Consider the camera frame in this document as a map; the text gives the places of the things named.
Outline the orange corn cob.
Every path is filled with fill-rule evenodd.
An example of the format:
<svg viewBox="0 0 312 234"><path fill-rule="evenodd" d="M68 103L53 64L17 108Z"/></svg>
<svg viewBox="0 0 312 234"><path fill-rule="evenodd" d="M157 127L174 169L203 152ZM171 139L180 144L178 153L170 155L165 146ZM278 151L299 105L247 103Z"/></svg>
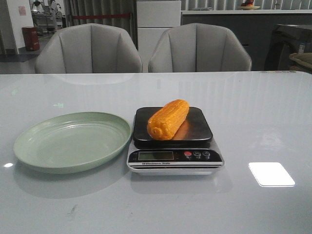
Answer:
<svg viewBox="0 0 312 234"><path fill-rule="evenodd" d="M189 103L182 99L167 103L149 118L148 134L155 140L172 139L186 120L189 108Z"/></svg>

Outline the black silver kitchen scale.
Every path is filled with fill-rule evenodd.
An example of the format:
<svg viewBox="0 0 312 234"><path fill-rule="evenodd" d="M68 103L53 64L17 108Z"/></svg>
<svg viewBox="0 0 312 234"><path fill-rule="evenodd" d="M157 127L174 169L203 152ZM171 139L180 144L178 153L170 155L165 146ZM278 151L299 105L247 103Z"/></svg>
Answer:
<svg viewBox="0 0 312 234"><path fill-rule="evenodd" d="M203 112L190 107L186 120L171 140L157 141L147 132L148 119L159 107L136 111L127 166L145 176L211 175L224 160Z"/></svg>

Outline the right grey upholstered chair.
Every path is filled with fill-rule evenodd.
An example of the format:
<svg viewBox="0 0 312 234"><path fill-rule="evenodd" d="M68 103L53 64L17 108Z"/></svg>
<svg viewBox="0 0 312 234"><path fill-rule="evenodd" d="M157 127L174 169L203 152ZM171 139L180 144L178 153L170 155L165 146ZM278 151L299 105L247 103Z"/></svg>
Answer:
<svg viewBox="0 0 312 234"><path fill-rule="evenodd" d="M250 71L252 60L233 31L190 23L166 30L148 63L150 73Z"/></svg>

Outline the grey upholstered chair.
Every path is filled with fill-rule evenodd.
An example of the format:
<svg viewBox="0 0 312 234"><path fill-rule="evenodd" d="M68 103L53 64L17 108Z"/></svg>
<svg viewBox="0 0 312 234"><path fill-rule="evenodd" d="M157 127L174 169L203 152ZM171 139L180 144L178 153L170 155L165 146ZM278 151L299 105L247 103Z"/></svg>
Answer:
<svg viewBox="0 0 312 234"><path fill-rule="evenodd" d="M252 60L233 31L190 23L166 30L148 63L150 73L250 71Z"/></svg>
<svg viewBox="0 0 312 234"><path fill-rule="evenodd" d="M36 59L35 72L141 73L142 61L126 30L88 23L54 33Z"/></svg>

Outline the left grey upholstered chair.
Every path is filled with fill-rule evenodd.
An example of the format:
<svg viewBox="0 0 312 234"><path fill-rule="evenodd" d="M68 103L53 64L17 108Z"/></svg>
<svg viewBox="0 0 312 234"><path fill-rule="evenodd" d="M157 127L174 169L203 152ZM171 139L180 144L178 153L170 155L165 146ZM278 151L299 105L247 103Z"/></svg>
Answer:
<svg viewBox="0 0 312 234"><path fill-rule="evenodd" d="M142 61L126 30L88 23L54 33L36 59L35 72L141 73Z"/></svg>

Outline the light green plate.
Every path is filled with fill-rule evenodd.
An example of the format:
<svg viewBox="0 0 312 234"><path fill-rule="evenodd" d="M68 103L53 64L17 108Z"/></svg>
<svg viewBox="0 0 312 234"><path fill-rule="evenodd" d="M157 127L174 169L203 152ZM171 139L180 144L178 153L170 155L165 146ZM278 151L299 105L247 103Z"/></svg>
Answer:
<svg viewBox="0 0 312 234"><path fill-rule="evenodd" d="M132 128L123 118L100 112L54 117L24 131L14 153L42 173L71 174L109 162L125 148Z"/></svg>

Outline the white cabinet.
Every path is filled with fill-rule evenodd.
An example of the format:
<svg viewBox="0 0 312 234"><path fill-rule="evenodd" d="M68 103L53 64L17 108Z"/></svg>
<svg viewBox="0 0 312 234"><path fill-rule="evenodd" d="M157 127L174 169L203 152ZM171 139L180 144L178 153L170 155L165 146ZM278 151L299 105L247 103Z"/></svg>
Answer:
<svg viewBox="0 0 312 234"><path fill-rule="evenodd" d="M180 25L181 1L138 0L136 2L137 43L143 72L148 72L148 62L162 33Z"/></svg>

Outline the red barrier belt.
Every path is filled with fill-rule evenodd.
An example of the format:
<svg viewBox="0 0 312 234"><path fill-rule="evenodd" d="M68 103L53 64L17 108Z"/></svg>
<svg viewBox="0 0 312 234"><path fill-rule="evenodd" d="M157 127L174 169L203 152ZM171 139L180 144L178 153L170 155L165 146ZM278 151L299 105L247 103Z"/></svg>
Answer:
<svg viewBox="0 0 312 234"><path fill-rule="evenodd" d="M97 19L122 19L129 18L131 13L114 15L91 15L91 16L72 16L74 20L97 20Z"/></svg>

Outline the dark grey counter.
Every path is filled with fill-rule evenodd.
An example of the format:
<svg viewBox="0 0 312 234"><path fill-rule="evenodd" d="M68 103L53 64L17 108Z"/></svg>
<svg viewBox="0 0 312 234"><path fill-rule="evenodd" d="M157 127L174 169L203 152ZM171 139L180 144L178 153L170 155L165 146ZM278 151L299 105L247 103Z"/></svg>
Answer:
<svg viewBox="0 0 312 234"><path fill-rule="evenodd" d="M264 69L271 34L277 24L311 24L311 10L215 10L181 12L181 24L203 23L231 29L252 59L252 70Z"/></svg>

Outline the fruit bowl on counter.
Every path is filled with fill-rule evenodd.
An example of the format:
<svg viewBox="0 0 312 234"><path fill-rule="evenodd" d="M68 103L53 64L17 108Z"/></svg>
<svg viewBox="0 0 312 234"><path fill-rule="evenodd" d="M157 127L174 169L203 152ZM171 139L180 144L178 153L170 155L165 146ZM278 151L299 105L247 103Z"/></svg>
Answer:
<svg viewBox="0 0 312 234"><path fill-rule="evenodd" d="M260 6L255 6L254 0L245 0L239 6L239 10L257 10Z"/></svg>

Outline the dark washing machine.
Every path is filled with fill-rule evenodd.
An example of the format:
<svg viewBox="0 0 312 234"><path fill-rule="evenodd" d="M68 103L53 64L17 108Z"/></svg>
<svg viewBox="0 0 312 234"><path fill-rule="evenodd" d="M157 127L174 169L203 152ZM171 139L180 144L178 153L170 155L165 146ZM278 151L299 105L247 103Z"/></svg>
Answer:
<svg viewBox="0 0 312 234"><path fill-rule="evenodd" d="M309 53L312 51L312 26L278 24L272 31L269 51L266 56L264 70L289 70L293 53Z"/></svg>

